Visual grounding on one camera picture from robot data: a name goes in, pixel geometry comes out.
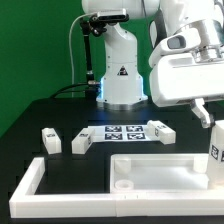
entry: black tabletop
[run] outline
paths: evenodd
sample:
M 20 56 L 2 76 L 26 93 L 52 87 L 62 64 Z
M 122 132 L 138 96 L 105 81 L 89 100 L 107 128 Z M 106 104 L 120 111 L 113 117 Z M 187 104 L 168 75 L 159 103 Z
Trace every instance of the black tabletop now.
M 216 120 L 224 108 L 206 105 Z M 176 144 L 160 142 L 94 143 L 85 155 L 73 155 L 71 142 L 88 126 L 146 125 L 160 120 L 176 131 Z M 62 153 L 48 155 L 41 137 L 43 128 L 55 128 Z M 8 201 L 34 157 L 44 157 L 46 172 L 36 194 L 109 193 L 110 157 L 114 154 L 207 153 L 211 129 L 203 129 L 189 105 L 158 108 L 150 100 L 133 111 L 97 108 L 95 101 L 42 99 L 34 101 L 0 139 L 0 223 L 223 223 L 224 216 L 11 219 Z

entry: green backdrop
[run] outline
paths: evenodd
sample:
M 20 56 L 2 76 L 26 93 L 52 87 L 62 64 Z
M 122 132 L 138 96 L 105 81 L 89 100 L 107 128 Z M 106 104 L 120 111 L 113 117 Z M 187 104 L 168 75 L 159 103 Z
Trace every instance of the green backdrop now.
M 36 99 L 71 84 L 68 34 L 83 14 L 81 0 L 1 0 L 0 4 L 0 136 Z M 122 25 L 139 41 L 138 70 L 149 94 L 150 44 L 145 20 Z M 97 79 L 105 72 L 103 38 L 91 37 Z M 73 32 L 76 82 L 85 79 L 84 44 L 79 26 Z

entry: white block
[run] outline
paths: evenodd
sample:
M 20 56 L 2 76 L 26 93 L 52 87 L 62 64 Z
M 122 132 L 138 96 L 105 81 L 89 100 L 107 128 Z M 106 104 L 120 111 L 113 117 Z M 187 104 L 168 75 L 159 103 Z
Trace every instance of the white block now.
M 174 144 L 176 142 L 176 132 L 160 121 L 149 121 L 147 123 L 150 136 L 157 136 L 164 144 Z
M 120 174 L 128 174 L 131 171 L 131 159 L 123 156 L 115 161 L 115 171 Z
M 193 170 L 197 173 L 206 173 L 208 164 L 207 155 L 195 155 Z
M 207 174 L 211 185 L 224 183 L 224 120 L 212 128 Z
M 83 128 L 82 131 L 72 141 L 73 154 L 85 154 L 93 142 L 93 128 Z
M 43 129 L 42 140 L 49 154 L 61 153 L 61 140 L 54 128 Z

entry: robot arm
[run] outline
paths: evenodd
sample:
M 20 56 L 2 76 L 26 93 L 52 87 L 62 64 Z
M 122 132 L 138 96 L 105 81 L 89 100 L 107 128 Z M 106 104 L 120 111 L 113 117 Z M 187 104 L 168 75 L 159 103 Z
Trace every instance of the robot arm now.
M 120 19 L 123 22 L 126 15 L 130 19 L 153 15 L 159 0 L 83 0 L 82 5 L 86 13 L 98 12 L 92 20 L 106 23 L 103 33 L 106 73 L 101 79 L 98 106 L 130 110 L 146 102 L 148 97 L 143 93 L 143 79 L 137 70 L 137 39 L 118 22 Z
M 154 41 L 149 59 L 152 99 L 159 107 L 190 104 L 202 126 L 210 127 L 204 101 L 224 98 L 222 11 L 214 0 L 161 0 L 160 18 L 166 37 Z M 158 27 L 152 24 L 152 35 Z

